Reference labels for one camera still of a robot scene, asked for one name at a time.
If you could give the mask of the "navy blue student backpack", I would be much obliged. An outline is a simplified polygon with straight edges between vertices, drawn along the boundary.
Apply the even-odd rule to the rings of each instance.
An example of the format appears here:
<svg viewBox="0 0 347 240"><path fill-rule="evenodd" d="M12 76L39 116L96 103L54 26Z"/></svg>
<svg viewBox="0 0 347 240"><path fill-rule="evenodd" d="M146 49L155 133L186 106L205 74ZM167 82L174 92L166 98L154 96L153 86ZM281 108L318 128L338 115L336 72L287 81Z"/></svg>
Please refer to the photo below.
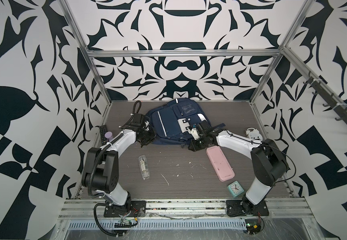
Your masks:
<svg viewBox="0 0 347 240"><path fill-rule="evenodd" d="M188 129L202 121L207 121L211 125L200 105L188 98L172 100L148 111L146 116L155 132L153 143L156 145L189 146L193 137ZM222 124L221 132L224 130L225 124Z"/></svg>

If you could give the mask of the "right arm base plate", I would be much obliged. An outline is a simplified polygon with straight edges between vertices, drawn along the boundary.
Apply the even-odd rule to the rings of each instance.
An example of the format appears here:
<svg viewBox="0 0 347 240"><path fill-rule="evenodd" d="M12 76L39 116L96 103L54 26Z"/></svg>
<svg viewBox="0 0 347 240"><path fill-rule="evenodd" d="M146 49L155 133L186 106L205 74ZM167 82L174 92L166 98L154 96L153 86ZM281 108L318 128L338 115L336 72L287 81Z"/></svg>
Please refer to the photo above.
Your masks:
<svg viewBox="0 0 347 240"><path fill-rule="evenodd" d="M259 202L257 205L253 205L248 200L227 200L227 215L229 217L241 217L241 216L264 216L270 215L269 209L265 201Z"/></svg>

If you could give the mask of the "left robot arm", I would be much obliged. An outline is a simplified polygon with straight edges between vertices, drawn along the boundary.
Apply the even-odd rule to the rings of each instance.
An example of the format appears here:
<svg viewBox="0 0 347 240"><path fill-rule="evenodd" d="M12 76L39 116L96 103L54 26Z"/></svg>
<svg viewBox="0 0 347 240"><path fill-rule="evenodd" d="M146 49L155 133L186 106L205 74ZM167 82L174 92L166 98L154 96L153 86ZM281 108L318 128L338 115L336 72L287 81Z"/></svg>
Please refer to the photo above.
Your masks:
<svg viewBox="0 0 347 240"><path fill-rule="evenodd" d="M119 181L119 158L128 147L138 142L143 147L155 139L149 117L133 114L130 123L124 126L110 142L88 150L81 176L81 185L90 198L103 198L116 206L125 206L130 199Z"/></svg>

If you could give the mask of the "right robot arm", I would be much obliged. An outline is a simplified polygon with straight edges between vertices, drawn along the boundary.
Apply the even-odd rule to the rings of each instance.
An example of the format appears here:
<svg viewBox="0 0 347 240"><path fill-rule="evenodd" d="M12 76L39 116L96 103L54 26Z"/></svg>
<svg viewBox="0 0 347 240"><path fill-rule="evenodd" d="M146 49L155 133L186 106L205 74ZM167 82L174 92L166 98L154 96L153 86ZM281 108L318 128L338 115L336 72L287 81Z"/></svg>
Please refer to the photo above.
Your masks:
<svg viewBox="0 0 347 240"><path fill-rule="evenodd" d="M224 127L224 124L211 127L207 121L197 124L191 128L194 139L191 140L189 150L196 152L215 145L248 157L253 164L255 179L242 200L247 206L257 206L290 169L287 156L278 149L273 140L255 141L235 135Z"/></svg>

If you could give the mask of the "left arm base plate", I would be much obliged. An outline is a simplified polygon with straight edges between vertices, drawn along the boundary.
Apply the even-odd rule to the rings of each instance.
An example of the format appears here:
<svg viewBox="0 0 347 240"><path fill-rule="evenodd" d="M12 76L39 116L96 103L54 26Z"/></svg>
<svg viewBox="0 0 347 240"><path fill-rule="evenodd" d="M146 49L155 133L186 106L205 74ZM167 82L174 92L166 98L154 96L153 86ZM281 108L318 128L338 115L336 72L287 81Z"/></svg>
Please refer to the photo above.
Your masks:
<svg viewBox="0 0 347 240"><path fill-rule="evenodd" d="M146 201L131 201L126 202L124 206L118 206L105 202L106 207L103 216L105 218L117 218L121 216L133 216L135 212L145 210Z"/></svg>

